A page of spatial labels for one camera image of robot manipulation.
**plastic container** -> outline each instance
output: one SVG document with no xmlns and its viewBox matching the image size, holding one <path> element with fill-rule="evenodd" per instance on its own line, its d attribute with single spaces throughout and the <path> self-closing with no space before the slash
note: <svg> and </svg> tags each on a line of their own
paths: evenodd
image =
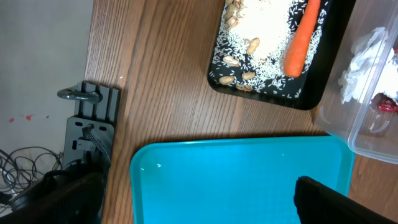
<svg viewBox="0 0 398 224">
<path fill-rule="evenodd" d="M 372 97 L 387 56 L 396 42 L 397 10 L 398 1 L 356 1 L 315 118 L 317 126 L 341 138 L 353 152 L 394 164 L 398 164 L 398 114 L 380 111 L 380 98 L 372 100 Z M 368 87 L 361 95 L 364 100 L 360 103 L 351 99 L 342 104 L 338 79 L 354 57 L 351 46 L 377 27 L 385 27 L 388 38 L 385 47 L 380 47 L 377 53 L 380 60 L 373 62 Z"/>
</svg>

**wooden table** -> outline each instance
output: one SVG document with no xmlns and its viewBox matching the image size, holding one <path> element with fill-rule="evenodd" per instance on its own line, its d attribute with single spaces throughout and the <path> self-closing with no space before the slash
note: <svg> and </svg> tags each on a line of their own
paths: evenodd
<svg viewBox="0 0 398 224">
<path fill-rule="evenodd" d="M 206 75 L 224 0 L 95 0 L 86 80 L 123 90 L 103 212 L 132 223 L 129 165 L 153 142 L 323 135 L 315 111 L 217 93 Z M 357 156 L 349 197 L 398 221 L 398 166 Z"/>
</svg>

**black object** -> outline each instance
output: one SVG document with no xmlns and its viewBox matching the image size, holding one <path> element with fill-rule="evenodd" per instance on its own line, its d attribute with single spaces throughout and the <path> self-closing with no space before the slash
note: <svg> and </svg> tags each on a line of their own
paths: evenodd
<svg viewBox="0 0 398 224">
<path fill-rule="evenodd" d="M 397 224 L 309 177 L 298 179 L 294 204 L 302 224 Z"/>
<path fill-rule="evenodd" d="M 0 203 L 1 204 L 8 205 L 11 198 L 12 198 L 11 195 L 0 192 Z"/>
<path fill-rule="evenodd" d="M 63 170 L 46 173 L 10 200 L 13 212 L 0 223 L 101 221 L 120 92 L 80 82 L 58 95 L 77 100 L 67 122 Z"/>
<path fill-rule="evenodd" d="M 60 90 L 59 97 L 75 100 L 75 117 L 114 125 L 118 117 L 120 90 L 86 81 Z"/>
<path fill-rule="evenodd" d="M 99 223 L 105 185 L 104 170 L 93 164 L 50 171 L 10 201 L 14 212 L 0 223 Z"/>
<path fill-rule="evenodd" d="M 327 1 L 329 2 L 327 5 L 329 8 L 327 10 L 326 19 L 322 25 L 323 34 L 311 67 L 307 73 L 302 74 L 299 78 L 288 81 L 283 91 L 278 90 L 277 94 L 274 94 L 272 90 L 268 90 L 265 87 L 262 89 L 261 93 L 256 91 L 244 92 L 237 90 L 235 87 L 217 84 L 214 79 L 218 80 L 220 78 L 220 73 L 229 75 L 231 73 L 231 68 L 226 72 L 223 71 L 222 68 L 217 69 L 218 66 L 212 63 L 210 63 L 209 73 L 213 72 L 215 75 L 213 77 L 208 75 L 208 83 L 210 86 L 220 93 L 264 101 L 300 110 L 310 110 L 316 107 L 322 98 L 338 49 L 356 2 L 356 0 Z M 322 6 L 324 6 L 327 1 L 322 0 Z M 299 22 L 301 20 L 301 16 L 302 15 L 294 16 L 294 21 Z M 240 68 L 235 69 L 235 77 L 238 80 L 241 79 L 240 75 L 242 72 L 243 71 Z M 299 89 L 301 89 L 301 94 L 298 98 L 295 98 L 294 93 Z"/>
</svg>

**blue plastic tray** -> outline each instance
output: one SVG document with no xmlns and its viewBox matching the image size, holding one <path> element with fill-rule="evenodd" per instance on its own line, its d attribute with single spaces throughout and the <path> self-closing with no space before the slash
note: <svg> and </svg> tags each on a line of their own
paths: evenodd
<svg viewBox="0 0 398 224">
<path fill-rule="evenodd" d="M 135 223 L 300 223 L 298 177 L 347 195 L 353 164 L 331 136 L 150 144 L 130 166 Z"/>
</svg>

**carrot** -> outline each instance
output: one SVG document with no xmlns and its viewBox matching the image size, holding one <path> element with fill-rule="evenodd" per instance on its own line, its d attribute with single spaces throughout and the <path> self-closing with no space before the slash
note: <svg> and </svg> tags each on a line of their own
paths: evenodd
<svg viewBox="0 0 398 224">
<path fill-rule="evenodd" d="M 288 77 L 297 78 L 303 71 L 312 32 L 317 24 L 320 4 L 321 0 L 308 0 L 307 8 L 284 61 L 284 72 Z"/>
</svg>

